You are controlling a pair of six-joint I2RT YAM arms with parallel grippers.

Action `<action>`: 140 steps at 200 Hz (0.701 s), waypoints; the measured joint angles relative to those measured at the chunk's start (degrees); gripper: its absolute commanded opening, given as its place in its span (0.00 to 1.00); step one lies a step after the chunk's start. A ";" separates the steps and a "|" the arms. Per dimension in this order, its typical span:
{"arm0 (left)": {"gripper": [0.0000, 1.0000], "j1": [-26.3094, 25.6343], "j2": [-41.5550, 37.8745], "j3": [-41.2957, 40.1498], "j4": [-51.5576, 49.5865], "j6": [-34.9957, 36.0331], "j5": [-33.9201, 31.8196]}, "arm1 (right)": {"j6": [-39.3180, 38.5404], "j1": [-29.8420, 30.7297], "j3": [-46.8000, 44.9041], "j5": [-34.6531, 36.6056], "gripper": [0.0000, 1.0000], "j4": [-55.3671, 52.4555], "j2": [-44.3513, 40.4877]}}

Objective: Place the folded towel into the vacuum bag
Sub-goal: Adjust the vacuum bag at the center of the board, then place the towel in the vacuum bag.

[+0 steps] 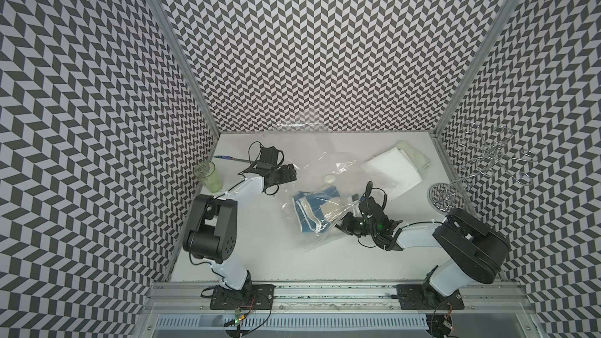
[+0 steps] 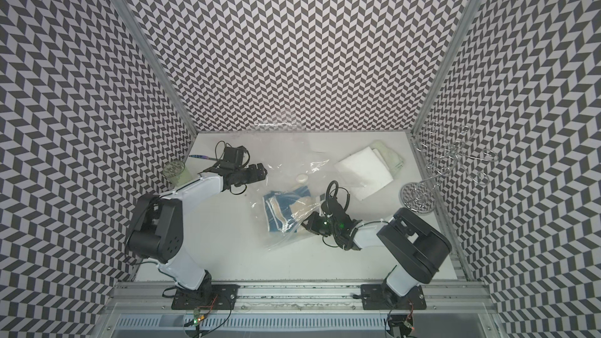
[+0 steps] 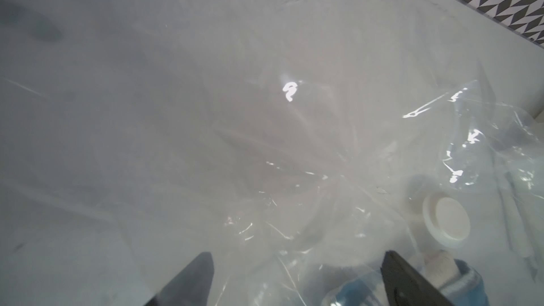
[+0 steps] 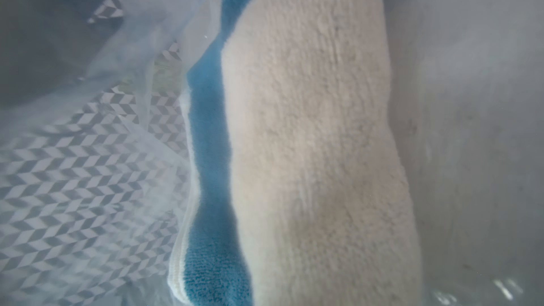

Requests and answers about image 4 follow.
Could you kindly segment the blue and cream towel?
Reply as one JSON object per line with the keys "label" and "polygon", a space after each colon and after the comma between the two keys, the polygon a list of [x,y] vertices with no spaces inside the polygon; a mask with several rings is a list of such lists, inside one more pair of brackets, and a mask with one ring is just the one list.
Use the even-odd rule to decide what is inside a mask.
{"label": "blue and cream towel", "polygon": [[189,70],[183,305],[421,305],[383,0],[222,0]]}

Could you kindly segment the clear plastic vacuum bag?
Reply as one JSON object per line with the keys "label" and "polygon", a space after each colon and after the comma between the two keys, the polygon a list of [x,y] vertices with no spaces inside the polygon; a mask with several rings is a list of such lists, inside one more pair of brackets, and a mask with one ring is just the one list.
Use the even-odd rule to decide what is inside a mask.
{"label": "clear plastic vacuum bag", "polygon": [[[183,305],[222,0],[1,0],[1,304]],[[543,0],[383,0],[421,305],[543,304]]]}

